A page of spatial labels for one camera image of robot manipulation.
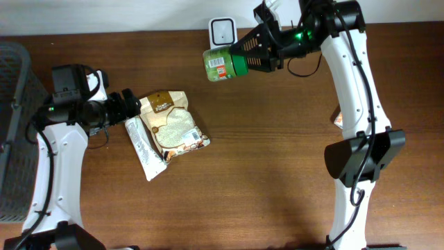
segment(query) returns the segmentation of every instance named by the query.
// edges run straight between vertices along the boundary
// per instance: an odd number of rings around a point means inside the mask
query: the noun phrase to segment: table
[[[239,37],[248,30],[240,30]],[[369,244],[444,245],[444,23],[368,25],[379,98],[407,144],[382,172],[368,211]],[[324,243],[334,217],[325,146],[342,140],[325,59],[309,78],[285,69],[211,83],[207,31],[3,37],[21,42],[52,91],[51,67],[82,63],[108,73],[108,92],[184,90],[211,145],[174,158],[148,182],[123,125],[83,161],[85,228],[107,247],[265,249]],[[294,60],[301,74],[318,53]],[[99,145],[103,137],[92,137]],[[21,224],[0,225],[0,244]]]

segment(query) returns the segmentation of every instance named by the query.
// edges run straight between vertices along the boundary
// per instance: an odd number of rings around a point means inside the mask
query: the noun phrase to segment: gray plastic bin
[[[37,145],[25,129],[48,92],[31,70],[31,59],[17,43],[0,42],[0,223],[23,222],[33,198]],[[29,138],[36,132],[29,129]]]

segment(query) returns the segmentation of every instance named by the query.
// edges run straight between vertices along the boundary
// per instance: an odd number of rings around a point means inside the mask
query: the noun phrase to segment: bag of rice
[[[187,111],[188,99],[183,91],[157,92],[140,102],[140,117],[164,162],[210,144],[210,139],[202,134]]]

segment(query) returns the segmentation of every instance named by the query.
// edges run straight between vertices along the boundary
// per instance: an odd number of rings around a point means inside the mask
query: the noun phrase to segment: brown label
[[[148,96],[148,100],[150,101],[151,107],[156,114],[167,110],[169,107],[174,105],[173,99],[168,91],[152,94]]]

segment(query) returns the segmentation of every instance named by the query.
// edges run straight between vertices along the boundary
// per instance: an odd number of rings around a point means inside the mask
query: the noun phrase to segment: can label
[[[220,81],[236,77],[230,46],[209,49],[203,53],[203,62],[210,81]]]

